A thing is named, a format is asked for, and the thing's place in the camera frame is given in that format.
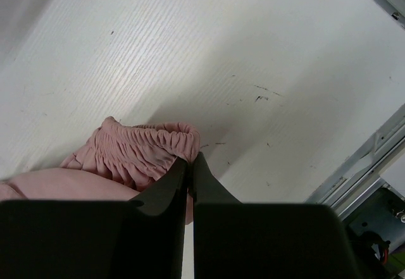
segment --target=ruffled fabric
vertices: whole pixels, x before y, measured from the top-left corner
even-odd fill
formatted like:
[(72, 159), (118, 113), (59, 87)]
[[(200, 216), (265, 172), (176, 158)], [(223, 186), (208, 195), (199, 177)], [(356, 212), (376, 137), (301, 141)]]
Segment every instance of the ruffled fabric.
[(190, 124), (125, 127), (108, 117), (60, 167), (88, 171), (142, 192), (159, 180), (177, 157), (193, 162), (199, 146), (199, 132)]

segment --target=pink garment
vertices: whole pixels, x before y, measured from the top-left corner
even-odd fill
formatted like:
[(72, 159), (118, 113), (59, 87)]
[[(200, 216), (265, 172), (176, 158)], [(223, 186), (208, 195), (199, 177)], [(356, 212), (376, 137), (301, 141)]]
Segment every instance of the pink garment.
[[(23, 173), (0, 183), (0, 200), (123, 200), (159, 180), (177, 157), (189, 163), (199, 152), (199, 133), (186, 123), (124, 127), (106, 118), (61, 168)], [(192, 219), (187, 199), (187, 222)]]

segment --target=pink fabric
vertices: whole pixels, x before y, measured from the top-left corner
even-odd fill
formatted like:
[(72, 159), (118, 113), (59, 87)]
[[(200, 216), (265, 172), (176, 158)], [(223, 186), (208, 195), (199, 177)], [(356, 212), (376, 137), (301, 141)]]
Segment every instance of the pink fabric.
[[(124, 127), (106, 118), (61, 168), (23, 173), (0, 183), (0, 200), (129, 200), (159, 180), (177, 157), (189, 163), (199, 152), (199, 133), (186, 123)], [(192, 219), (187, 199), (187, 222)]]

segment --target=black device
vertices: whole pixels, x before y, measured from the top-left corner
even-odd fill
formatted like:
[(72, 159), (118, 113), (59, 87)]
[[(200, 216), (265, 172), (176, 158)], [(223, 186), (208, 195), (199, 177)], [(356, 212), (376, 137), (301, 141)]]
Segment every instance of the black device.
[(127, 202), (0, 203), (0, 278), (180, 278), (187, 190), (195, 278), (361, 278), (330, 208), (243, 204), (202, 153)]

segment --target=red wire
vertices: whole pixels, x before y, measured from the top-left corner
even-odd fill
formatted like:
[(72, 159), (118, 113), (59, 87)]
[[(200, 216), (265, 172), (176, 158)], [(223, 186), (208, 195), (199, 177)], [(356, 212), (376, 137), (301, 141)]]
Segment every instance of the red wire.
[(384, 249), (384, 260), (382, 261), (382, 264), (387, 263), (388, 261), (388, 249)]

